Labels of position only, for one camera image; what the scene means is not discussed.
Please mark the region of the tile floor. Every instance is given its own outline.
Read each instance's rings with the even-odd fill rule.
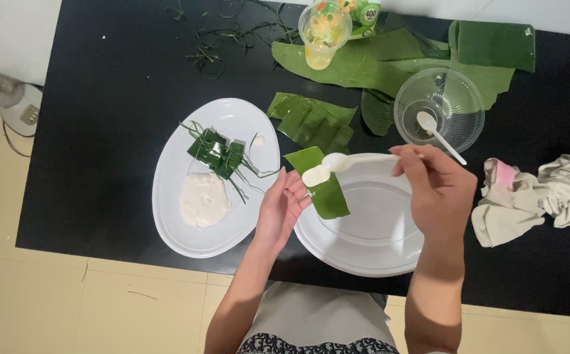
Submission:
[[[232,277],[15,248],[28,167],[0,122],[0,353],[201,353]],[[386,313],[407,353],[404,305],[391,297]],[[462,309],[461,353],[570,353],[569,317]]]

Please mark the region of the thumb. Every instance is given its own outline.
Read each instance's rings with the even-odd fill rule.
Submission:
[[[401,151],[401,159],[398,164],[401,164],[408,181],[412,186],[412,193],[417,194],[432,194],[434,190],[429,184],[429,176],[427,175],[427,168],[423,164],[423,160],[416,155],[411,148],[405,148]]]
[[[265,192],[266,198],[280,198],[285,186],[287,184],[288,174],[285,172],[285,167],[281,167],[279,171],[279,177],[276,179],[272,187]]]

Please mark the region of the person's right hand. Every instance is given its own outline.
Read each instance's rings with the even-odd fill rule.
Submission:
[[[393,176],[412,186],[412,218],[425,237],[459,236],[471,213],[477,177],[431,145],[390,149],[400,157]]]

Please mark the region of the person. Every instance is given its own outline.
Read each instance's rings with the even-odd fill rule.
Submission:
[[[456,353],[462,334],[464,228],[477,178],[432,146],[390,149],[393,176],[412,186],[412,217],[423,249],[405,302],[410,354]],[[206,332],[205,354],[398,353],[382,308],[370,294],[276,282],[264,287],[294,224],[311,204],[296,171],[279,172],[257,229]]]

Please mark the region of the forearm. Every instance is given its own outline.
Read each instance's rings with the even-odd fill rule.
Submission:
[[[234,353],[248,333],[275,258],[250,243],[206,332],[206,354]]]
[[[426,237],[405,303],[405,339],[411,354],[458,350],[463,281],[462,234]]]

